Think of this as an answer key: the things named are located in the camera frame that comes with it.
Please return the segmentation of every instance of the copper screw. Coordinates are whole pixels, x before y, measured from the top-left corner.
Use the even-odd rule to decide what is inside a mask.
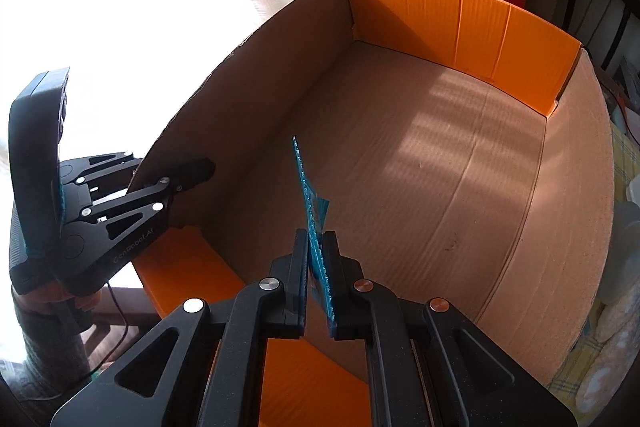
[[[353,283],[353,287],[359,292],[366,293],[373,289],[373,283],[369,279],[358,279]]]
[[[435,312],[444,313],[449,309],[449,301],[447,301],[447,299],[436,297],[435,299],[431,299],[429,302],[429,308]]]

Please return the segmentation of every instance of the metal screw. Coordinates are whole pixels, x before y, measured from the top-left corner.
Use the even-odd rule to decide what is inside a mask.
[[[369,279],[358,279],[353,283],[353,287],[359,292],[370,292],[373,289],[373,283]]]
[[[271,291],[280,286],[280,281],[275,277],[265,277],[260,281],[260,288],[265,291]]]
[[[435,312],[444,313],[449,309],[449,301],[447,301],[447,299],[436,297],[429,301],[429,308]]]
[[[204,308],[202,299],[187,299],[182,305],[182,309],[187,313],[197,313]]]

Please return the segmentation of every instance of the yellow checkered cloth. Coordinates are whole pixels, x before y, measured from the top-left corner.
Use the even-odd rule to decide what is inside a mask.
[[[615,197],[617,200],[626,201],[626,186],[640,174],[640,152],[613,123],[611,123],[611,135],[613,139]],[[603,308],[604,305],[595,299],[580,339],[566,357],[548,388],[574,413],[580,427],[589,425],[597,416],[593,413],[582,414],[578,412],[575,409],[575,395],[580,387],[580,382],[604,346],[593,337]]]

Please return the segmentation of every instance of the black bracket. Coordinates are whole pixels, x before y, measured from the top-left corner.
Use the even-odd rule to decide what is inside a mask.
[[[336,340],[364,339],[375,427],[575,427],[571,412],[445,299],[399,299],[322,236]],[[188,299],[52,427],[256,427],[268,339],[304,332],[308,235],[234,299]]]
[[[113,153],[61,162],[65,219],[60,240],[44,255],[27,253],[14,207],[9,274],[20,295],[53,280],[75,296],[99,291],[167,229],[174,195],[209,180],[215,170],[201,158],[169,169],[171,177],[110,199],[127,189],[141,161],[132,153]],[[91,327],[91,313],[76,309],[73,300],[52,306],[67,333]]]
[[[304,332],[306,260],[299,230],[292,253],[234,299],[188,299],[67,402],[51,426],[84,427],[88,418],[95,427],[257,426],[267,341]]]

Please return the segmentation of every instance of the blue object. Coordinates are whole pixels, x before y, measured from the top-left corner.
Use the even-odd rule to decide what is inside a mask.
[[[329,208],[329,201],[318,197],[316,191],[306,179],[305,168],[296,137],[293,137],[293,150],[296,154],[298,175],[305,200],[306,225],[309,237],[309,270],[313,279],[312,294],[320,302],[322,309],[330,323],[335,320],[334,307],[331,298],[331,285],[327,275],[324,256],[322,255],[322,231],[324,218]]]

